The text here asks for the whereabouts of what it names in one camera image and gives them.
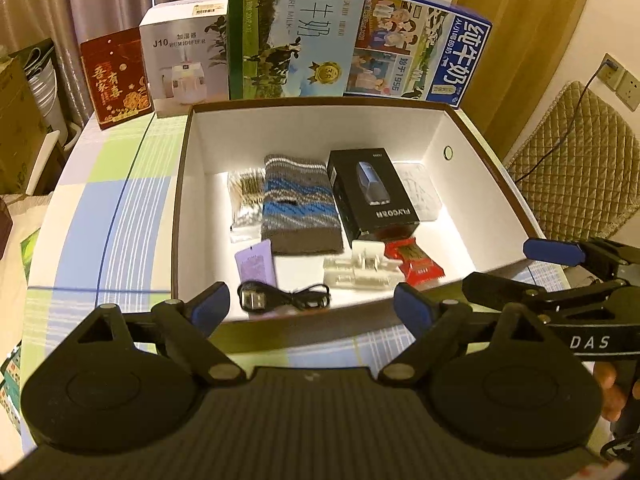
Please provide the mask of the person right hand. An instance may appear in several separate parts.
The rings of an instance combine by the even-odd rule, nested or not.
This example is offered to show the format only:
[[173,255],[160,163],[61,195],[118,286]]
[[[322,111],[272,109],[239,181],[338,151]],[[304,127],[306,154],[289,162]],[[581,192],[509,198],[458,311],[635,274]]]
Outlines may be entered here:
[[592,374],[603,394],[601,416],[608,422],[617,422],[629,396],[616,382],[618,368],[611,362],[595,362]]

